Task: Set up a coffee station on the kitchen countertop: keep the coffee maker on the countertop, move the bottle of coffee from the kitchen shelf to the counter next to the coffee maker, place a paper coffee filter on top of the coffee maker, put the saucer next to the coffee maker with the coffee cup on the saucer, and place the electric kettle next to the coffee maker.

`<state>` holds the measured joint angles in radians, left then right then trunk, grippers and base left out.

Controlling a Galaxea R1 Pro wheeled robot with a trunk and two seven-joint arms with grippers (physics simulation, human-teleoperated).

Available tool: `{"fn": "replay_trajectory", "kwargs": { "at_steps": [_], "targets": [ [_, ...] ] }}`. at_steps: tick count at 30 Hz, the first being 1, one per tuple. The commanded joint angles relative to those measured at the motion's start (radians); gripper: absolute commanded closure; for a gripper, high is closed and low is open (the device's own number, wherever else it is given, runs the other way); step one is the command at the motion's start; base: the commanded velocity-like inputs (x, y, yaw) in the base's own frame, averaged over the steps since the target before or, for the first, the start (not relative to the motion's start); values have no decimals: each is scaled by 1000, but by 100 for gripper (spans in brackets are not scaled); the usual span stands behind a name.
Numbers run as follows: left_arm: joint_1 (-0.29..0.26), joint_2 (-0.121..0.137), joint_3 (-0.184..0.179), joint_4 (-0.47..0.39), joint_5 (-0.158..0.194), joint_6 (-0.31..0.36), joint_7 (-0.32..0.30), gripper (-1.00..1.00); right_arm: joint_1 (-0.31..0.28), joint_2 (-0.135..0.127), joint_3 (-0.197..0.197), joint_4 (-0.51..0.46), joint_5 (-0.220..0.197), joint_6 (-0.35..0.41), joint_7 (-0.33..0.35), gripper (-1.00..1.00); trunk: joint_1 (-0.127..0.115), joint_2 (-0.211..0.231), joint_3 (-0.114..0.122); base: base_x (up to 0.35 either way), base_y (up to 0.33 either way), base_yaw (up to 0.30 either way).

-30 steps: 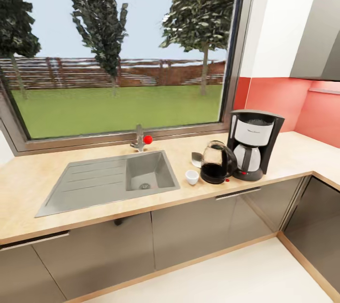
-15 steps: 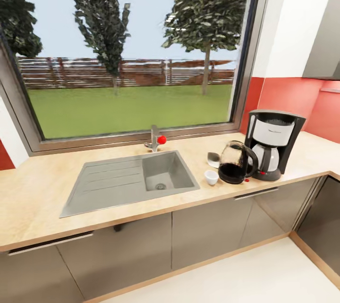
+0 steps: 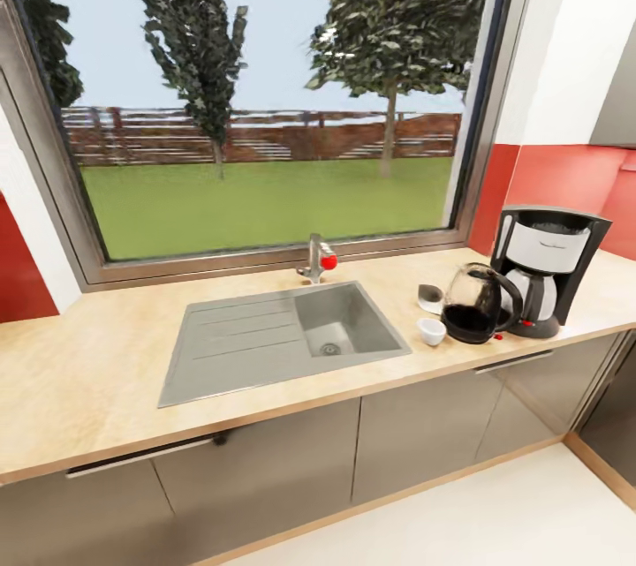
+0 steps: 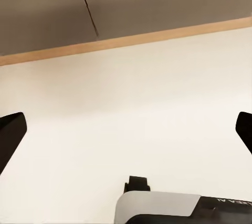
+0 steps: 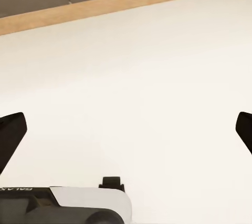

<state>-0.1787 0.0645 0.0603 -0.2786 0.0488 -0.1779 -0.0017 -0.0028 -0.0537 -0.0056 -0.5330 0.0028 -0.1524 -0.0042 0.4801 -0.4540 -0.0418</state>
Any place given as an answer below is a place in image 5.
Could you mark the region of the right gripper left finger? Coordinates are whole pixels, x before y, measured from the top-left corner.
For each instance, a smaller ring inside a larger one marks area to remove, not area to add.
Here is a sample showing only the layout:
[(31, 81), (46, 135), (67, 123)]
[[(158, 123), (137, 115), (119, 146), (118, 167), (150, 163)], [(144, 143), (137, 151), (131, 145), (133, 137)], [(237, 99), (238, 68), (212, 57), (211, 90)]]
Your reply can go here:
[(27, 133), (23, 112), (0, 118), (0, 174)]

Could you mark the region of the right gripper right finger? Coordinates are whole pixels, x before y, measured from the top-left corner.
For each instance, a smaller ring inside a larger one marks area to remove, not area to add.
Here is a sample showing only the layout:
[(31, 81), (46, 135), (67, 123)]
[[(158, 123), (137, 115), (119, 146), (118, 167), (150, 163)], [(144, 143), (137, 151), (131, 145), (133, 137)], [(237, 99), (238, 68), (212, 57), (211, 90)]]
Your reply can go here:
[(252, 114), (243, 111), (240, 112), (235, 130), (252, 154)]

